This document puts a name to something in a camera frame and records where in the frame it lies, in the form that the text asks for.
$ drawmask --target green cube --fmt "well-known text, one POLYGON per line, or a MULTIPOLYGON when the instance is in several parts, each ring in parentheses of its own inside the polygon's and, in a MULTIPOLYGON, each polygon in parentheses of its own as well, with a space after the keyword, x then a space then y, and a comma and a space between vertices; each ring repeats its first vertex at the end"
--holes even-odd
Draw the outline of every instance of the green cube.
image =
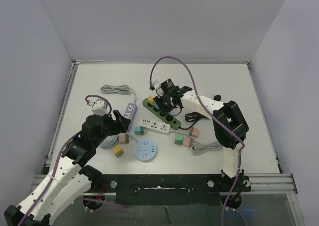
POLYGON ((175 140, 174 143, 176 145, 182 145, 183 144, 183 140, 184 140, 184 136, 181 134, 175 134, 175 140))

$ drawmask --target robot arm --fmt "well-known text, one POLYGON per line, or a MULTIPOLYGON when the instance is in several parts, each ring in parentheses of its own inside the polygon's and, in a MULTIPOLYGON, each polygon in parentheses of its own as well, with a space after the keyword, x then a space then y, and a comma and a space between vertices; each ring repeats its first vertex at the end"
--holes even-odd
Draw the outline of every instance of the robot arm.
MULTIPOLYGON (((211 119, 210 115, 200 104, 198 96, 190 87, 179 88, 173 84, 171 79, 153 86, 158 93, 158 96, 154 98, 154 102, 162 114, 166 115, 176 107, 179 107, 192 109, 211 119)), ((209 112, 244 141, 249 127, 236 102, 224 103, 205 96, 201 96, 200 99, 209 112)), ((223 146, 225 160, 223 173, 229 178, 233 178, 238 170, 239 147, 237 147, 237 144, 239 142, 215 121, 213 121, 213 125, 216 138, 223 146)))
POLYGON ((40 185, 17 207, 7 208, 4 216, 8 226, 48 226, 79 195, 90 189, 90 181, 99 178, 101 172, 86 165, 87 162, 106 137, 125 133, 131 122, 118 110, 113 114, 115 120, 110 114, 93 114, 86 118, 82 130, 62 147, 54 169, 40 185))

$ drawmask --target white table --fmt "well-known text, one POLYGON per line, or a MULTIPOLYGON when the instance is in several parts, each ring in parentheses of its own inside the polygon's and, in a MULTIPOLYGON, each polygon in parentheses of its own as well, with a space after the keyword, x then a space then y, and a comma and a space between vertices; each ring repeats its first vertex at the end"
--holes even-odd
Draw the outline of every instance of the white table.
MULTIPOLYGON (((152 64, 80 64, 74 78, 60 133, 54 148, 54 164, 57 153, 64 142, 81 130, 85 118, 92 114, 84 98, 89 94, 101 95, 100 87, 104 84, 127 84, 137 93, 138 111, 131 128, 139 126, 142 118, 156 121, 160 119, 142 106, 142 101, 149 95, 155 96, 149 90, 149 76, 152 64)), ((216 94, 222 96, 222 101, 233 100, 238 103, 248 125, 249 132, 245 140, 246 148, 242 152, 242 167, 248 174, 279 173, 275 151, 268 134, 267 126, 259 105, 256 92, 245 64, 189 64, 196 82, 197 89, 207 97, 216 94)), ((160 82, 171 78, 175 85, 187 85, 193 88, 190 77, 182 65, 159 64, 153 73, 153 81, 160 82)), ((103 95, 109 99, 113 109, 121 113, 128 103, 133 101, 133 95, 117 94, 103 95)), ((182 127, 185 122, 184 109, 177 116, 182 127)), ((212 122, 201 120, 196 125, 200 129, 199 140, 211 142, 216 140, 212 122)), ((138 139, 152 139, 158 146, 158 154, 148 163, 140 162, 134 153, 135 142, 122 145, 124 155, 117 158, 112 150, 98 148, 97 154, 88 162, 102 174, 219 174, 224 162, 223 152, 211 151, 200 156, 193 156, 190 149, 174 145, 174 133, 168 136, 147 132, 138 139)))

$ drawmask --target white power strip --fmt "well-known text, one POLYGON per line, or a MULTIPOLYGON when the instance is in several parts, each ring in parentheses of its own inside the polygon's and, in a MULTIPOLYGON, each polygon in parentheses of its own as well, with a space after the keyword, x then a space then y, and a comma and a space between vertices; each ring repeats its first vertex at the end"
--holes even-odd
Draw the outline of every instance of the white power strip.
POLYGON ((162 122, 157 122, 149 119, 143 119, 140 123, 140 126, 147 128, 150 131, 154 131, 160 134, 169 134, 170 125, 162 122))

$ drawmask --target metal frame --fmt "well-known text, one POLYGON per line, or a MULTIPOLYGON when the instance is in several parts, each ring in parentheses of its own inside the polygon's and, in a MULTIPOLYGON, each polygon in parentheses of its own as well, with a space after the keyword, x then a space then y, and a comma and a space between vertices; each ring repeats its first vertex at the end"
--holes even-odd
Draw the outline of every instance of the metal frame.
MULTIPOLYGON (((72 62, 69 79, 67 82, 67 86, 66 86, 64 97, 63 97, 60 113, 58 116, 57 125, 56 125, 55 131, 54 131, 52 143, 50 146, 47 160, 45 162, 45 164, 46 164, 45 166, 49 166, 51 164, 51 161, 52 161, 54 147, 56 144, 57 137, 59 135, 60 127, 61 127, 61 124, 63 121, 65 109, 66 109, 66 106, 68 103, 68 99, 70 96, 70 92, 72 89, 74 78, 76 76, 78 65, 79 64, 114 64, 114 63, 118 64, 118 63, 132 63, 132 62, 77 61, 77 60, 72 62)), ((146 63, 152 63, 152 62, 141 61, 141 62, 135 62, 135 63, 146 64, 146 63)), ((218 63, 218 64, 246 64, 248 71, 249 71, 249 74, 250 74, 250 77, 251 77, 249 62, 205 62, 205 61, 192 62, 192 61, 190 61, 190 62, 186 62, 186 63, 192 63, 192 64, 196 64, 196 63, 197 64, 214 64, 214 63, 218 63)), ((263 114, 264 121, 266 123, 266 119, 265 119, 262 107, 260 106, 260 108, 261 108, 261 111, 263 114)), ((269 128, 268 128, 267 123, 266 123, 266 127, 267 127, 267 131, 268 131, 268 135, 270 137, 270 132, 269 132, 269 128)), ((275 155, 277 155, 272 140, 271 140, 271 144, 273 146, 273 150, 275 152, 275 155)), ((34 180, 33 180, 32 186, 31 186, 32 191, 42 182, 42 180, 45 178, 45 176, 46 175, 36 175, 34 177, 34 180)), ((249 178, 250 178, 250 184, 251 184, 252 191, 245 192, 245 193, 243 192, 243 194, 286 194, 288 201, 289 201, 289 205, 290 205, 292 214, 293 214, 293 218, 295 220, 295 224, 297 226, 304 226, 304 222, 303 222, 302 215, 301 215, 301 212, 299 209, 299 205, 297 203, 296 194, 298 193, 298 191, 297 191, 294 177, 292 174, 247 174, 247 176, 249 176, 249 178)), ((96 194, 84 193, 83 195, 92 196, 92 195, 96 195, 96 194)), ((102 195, 115 196, 116 193, 104 193, 102 195)))

